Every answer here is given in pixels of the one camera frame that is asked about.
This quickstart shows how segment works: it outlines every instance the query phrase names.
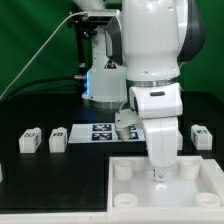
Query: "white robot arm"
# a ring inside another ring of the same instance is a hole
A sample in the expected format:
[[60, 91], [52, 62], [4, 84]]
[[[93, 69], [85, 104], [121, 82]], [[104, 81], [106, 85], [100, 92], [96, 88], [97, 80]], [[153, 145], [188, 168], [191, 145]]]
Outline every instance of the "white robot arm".
[[122, 9], [106, 27], [108, 57], [127, 66], [130, 109], [116, 114], [116, 131], [128, 139], [128, 126], [140, 118], [156, 180], [162, 181], [182, 142], [178, 61], [199, 52], [204, 26], [193, 0], [123, 0]]

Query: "green backdrop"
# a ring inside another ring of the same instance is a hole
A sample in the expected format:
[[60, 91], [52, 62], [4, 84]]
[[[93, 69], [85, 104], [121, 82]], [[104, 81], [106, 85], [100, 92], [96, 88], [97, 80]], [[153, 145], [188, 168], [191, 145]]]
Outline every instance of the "green backdrop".
[[[196, 3], [206, 24], [207, 41], [200, 54], [182, 69], [181, 84], [186, 91], [211, 92], [224, 102], [224, 1], [196, 0]], [[73, 6], [70, 0], [0, 0], [0, 92]], [[90, 66], [89, 48], [86, 42], [86, 60]], [[77, 65], [75, 33], [65, 25], [13, 87], [36, 79], [77, 74]]]

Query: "black tabletop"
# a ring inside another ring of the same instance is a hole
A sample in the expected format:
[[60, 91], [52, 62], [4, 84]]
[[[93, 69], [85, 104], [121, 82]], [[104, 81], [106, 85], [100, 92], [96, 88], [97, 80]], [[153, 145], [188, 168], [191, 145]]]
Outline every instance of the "black tabletop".
[[[214, 158], [224, 167], [224, 104], [202, 92], [183, 94], [179, 117], [184, 147], [179, 155]], [[109, 158], [146, 156], [144, 142], [68, 144], [65, 153], [50, 154], [52, 129], [73, 124], [114, 122], [112, 110], [83, 106], [74, 94], [27, 95], [0, 106], [0, 213], [106, 211]], [[214, 137], [212, 152], [196, 151], [190, 140], [194, 124]], [[18, 139], [39, 127], [42, 143], [35, 154], [20, 154]]]

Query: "small white block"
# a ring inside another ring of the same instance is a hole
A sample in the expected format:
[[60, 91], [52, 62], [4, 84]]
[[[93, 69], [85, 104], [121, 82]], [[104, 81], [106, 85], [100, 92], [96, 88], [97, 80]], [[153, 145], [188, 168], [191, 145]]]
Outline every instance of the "small white block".
[[0, 183], [2, 182], [3, 180], [3, 175], [2, 175], [2, 166], [0, 164]]
[[197, 150], [212, 150], [213, 136], [205, 126], [192, 126], [191, 140]]
[[40, 128], [27, 129], [19, 139], [20, 153], [35, 153], [41, 141]]
[[49, 138], [49, 146], [51, 153], [65, 152], [68, 142], [67, 129], [58, 128], [54, 129]]

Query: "black cable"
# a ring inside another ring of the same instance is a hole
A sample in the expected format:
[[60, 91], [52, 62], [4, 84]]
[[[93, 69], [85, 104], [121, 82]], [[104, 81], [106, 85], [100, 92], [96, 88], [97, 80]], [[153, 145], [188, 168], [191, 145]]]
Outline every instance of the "black cable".
[[18, 97], [18, 96], [29, 95], [29, 94], [36, 93], [36, 92], [51, 91], [51, 90], [70, 88], [70, 87], [77, 87], [77, 85], [65, 85], [65, 86], [58, 86], [58, 87], [52, 87], [52, 88], [33, 90], [33, 91], [29, 91], [29, 92], [13, 95], [10, 98], [8, 98], [8, 100], [12, 100], [13, 98]]
[[67, 81], [67, 80], [74, 80], [74, 76], [69, 76], [69, 77], [60, 77], [60, 78], [49, 78], [49, 79], [40, 79], [40, 80], [35, 80], [29, 83], [26, 83], [22, 86], [17, 87], [16, 89], [14, 89], [12, 92], [10, 92], [8, 94], [8, 96], [6, 97], [6, 99], [4, 101], [9, 100], [9, 98], [13, 97], [13, 95], [15, 95], [17, 92], [33, 86], [33, 85], [37, 85], [37, 84], [41, 84], [41, 83], [47, 83], [47, 82], [59, 82], [59, 81]]

